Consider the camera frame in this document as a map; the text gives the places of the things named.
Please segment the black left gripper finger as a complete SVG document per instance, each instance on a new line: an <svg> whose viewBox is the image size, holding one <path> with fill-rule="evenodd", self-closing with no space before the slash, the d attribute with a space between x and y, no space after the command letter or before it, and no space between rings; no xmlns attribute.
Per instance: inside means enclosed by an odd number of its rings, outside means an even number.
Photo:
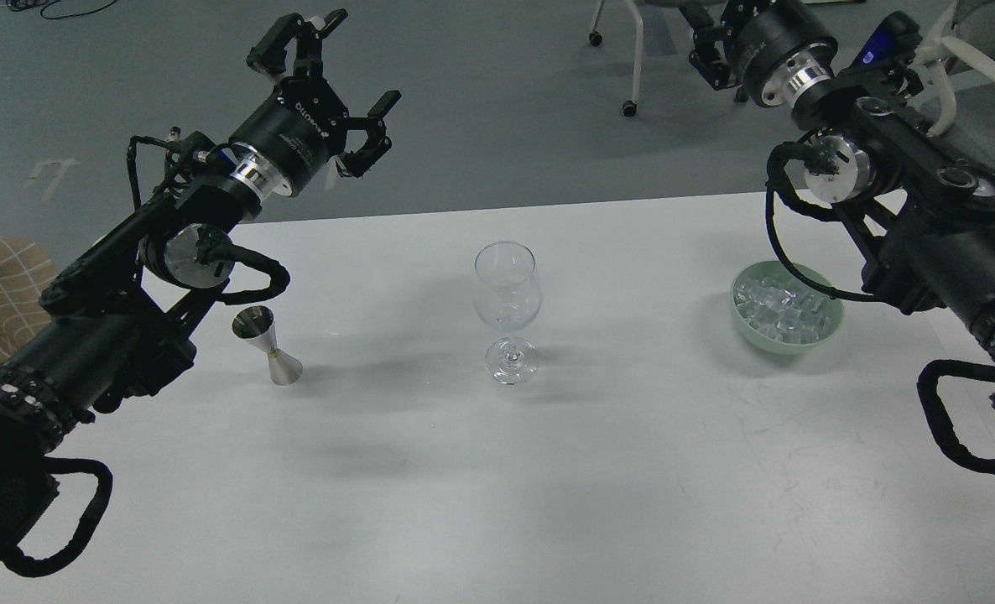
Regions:
<svg viewBox="0 0 995 604"><path fill-rule="evenodd" d="M345 133L364 133L356 150L344 150L337 160L341 177L363 177L393 147L388 137L386 116L402 98L401 91L385 91L364 116L345 116L339 123Z"/></svg>
<svg viewBox="0 0 995 604"><path fill-rule="evenodd" d="M348 16L347 10L337 8L324 17L305 18L298 13L279 17L249 50L246 65L274 83L287 77L321 79L324 41Z"/></svg>

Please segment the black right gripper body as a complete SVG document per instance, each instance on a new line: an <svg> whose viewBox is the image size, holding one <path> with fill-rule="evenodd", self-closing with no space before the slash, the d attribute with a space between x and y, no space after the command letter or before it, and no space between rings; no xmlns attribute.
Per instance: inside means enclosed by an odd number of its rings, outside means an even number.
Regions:
<svg viewBox="0 0 995 604"><path fill-rule="evenodd" d="M809 62L830 69L836 38L801 1L729 1L725 59L756 106L790 103L783 83Z"/></svg>

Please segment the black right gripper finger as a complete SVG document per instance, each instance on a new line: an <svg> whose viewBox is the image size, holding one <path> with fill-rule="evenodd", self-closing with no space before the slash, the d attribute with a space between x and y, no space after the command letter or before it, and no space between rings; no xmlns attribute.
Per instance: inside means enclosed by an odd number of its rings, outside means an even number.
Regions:
<svg viewBox="0 0 995 604"><path fill-rule="evenodd" d="M683 3L679 11L690 27L690 65L713 91L736 87L736 76L722 54L721 44L728 40L727 28L712 18L705 1Z"/></svg>

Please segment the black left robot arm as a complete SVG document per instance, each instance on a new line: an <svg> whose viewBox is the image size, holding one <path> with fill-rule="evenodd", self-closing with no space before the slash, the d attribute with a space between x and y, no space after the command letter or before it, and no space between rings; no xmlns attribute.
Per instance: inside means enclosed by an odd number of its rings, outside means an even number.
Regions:
<svg viewBox="0 0 995 604"><path fill-rule="evenodd" d="M191 334L215 305L288 288L286 268L233 244L232 229L322 168L364 176L393 145L386 116L400 91L352 116L325 78L324 43L347 16L275 20L246 58L273 88L225 143L178 128L130 138L133 214L41 291L49 324L0 364L0 565L15 575L71 565L109 505L109 467L54 456L65 436L190 370Z"/></svg>

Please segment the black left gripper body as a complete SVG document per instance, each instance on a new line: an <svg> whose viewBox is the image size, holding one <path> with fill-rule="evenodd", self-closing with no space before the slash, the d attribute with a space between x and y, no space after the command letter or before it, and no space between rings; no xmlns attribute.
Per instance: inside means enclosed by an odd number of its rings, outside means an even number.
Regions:
<svg viewBox="0 0 995 604"><path fill-rule="evenodd" d="M229 143L278 171L278 194L297 196L326 162L344 152L347 115L329 81L286 77L230 134Z"/></svg>

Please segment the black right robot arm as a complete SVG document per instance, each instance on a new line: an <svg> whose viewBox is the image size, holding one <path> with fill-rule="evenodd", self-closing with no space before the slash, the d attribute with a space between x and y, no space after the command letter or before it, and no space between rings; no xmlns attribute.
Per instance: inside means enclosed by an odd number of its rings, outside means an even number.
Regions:
<svg viewBox="0 0 995 604"><path fill-rule="evenodd" d="M995 383L995 169L942 143L909 107L922 91L912 69L922 41L917 23L888 15L836 71L836 39L800 1L727 1L719 19L695 1L680 11L702 79L717 91L737 88L759 107L788 107L803 133L766 162L767 233L785 270L834 299L906 315L946 307L991 357L988 366L931 361L917 394L943 455L995 476L995 459L961 443L938 393L946 376ZM777 202L844 226L865 260L861 290L823 285L795 267L777 234Z"/></svg>

